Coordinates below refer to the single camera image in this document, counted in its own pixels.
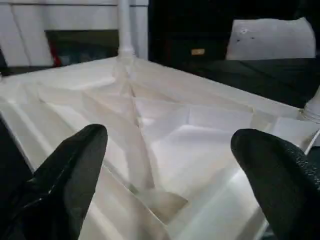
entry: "white pipe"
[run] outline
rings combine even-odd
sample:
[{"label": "white pipe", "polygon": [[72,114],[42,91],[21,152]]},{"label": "white pipe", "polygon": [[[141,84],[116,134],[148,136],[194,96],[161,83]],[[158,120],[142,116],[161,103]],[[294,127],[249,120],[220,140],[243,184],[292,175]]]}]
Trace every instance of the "white pipe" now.
[{"label": "white pipe", "polygon": [[302,116],[320,124],[320,87],[316,91],[314,97],[304,106]]},{"label": "white pipe", "polygon": [[131,60],[135,55],[135,50],[132,45],[129,0],[118,0],[118,29],[118,55],[121,59]]}]

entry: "white table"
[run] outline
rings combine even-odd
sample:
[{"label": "white table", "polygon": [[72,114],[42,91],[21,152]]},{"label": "white table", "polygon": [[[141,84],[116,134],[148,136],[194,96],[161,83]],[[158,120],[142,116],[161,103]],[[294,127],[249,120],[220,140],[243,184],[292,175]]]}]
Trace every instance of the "white table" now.
[{"label": "white table", "polygon": [[[118,29],[117,0],[0,0],[0,48],[13,66],[53,64],[47,30]],[[132,0],[130,19],[136,54],[148,59],[149,0]]]}]

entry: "gold label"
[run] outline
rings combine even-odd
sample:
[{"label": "gold label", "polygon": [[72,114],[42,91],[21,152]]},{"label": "gold label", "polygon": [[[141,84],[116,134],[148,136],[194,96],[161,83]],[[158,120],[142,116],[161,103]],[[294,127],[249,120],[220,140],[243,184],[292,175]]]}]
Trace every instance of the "gold label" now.
[{"label": "gold label", "polygon": [[203,55],[205,54],[206,50],[204,48],[196,48],[191,50],[191,55],[196,56],[196,55]]}]

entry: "white foam board structure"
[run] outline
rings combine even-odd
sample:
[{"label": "white foam board structure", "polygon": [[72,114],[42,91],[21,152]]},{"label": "white foam board structure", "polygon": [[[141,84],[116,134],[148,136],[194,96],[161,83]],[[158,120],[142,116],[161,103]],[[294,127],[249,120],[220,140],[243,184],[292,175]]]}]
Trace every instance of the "white foam board structure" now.
[{"label": "white foam board structure", "polygon": [[0,83],[1,115],[33,171],[84,126],[106,126],[108,144],[80,239],[260,239],[268,223],[231,153],[232,135],[259,129],[307,152],[320,126],[300,120],[295,107],[120,49],[119,57]]}]

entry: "white plastic model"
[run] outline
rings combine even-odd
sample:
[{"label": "white plastic model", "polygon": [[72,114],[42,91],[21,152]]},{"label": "white plastic model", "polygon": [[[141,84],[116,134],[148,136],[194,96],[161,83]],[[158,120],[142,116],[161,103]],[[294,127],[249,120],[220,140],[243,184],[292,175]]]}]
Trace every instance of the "white plastic model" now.
[{"label": "white plastic model", "polygon": [[258,240],[267,222],[231,153],[233,133],[255,128],[308,151],[319,125],[136,58],[128,7],[119,0],[119,57],[2,79],[0,111],[27,163],[36,170],[62,140],[100,123],[109,139],[80,239]]}]

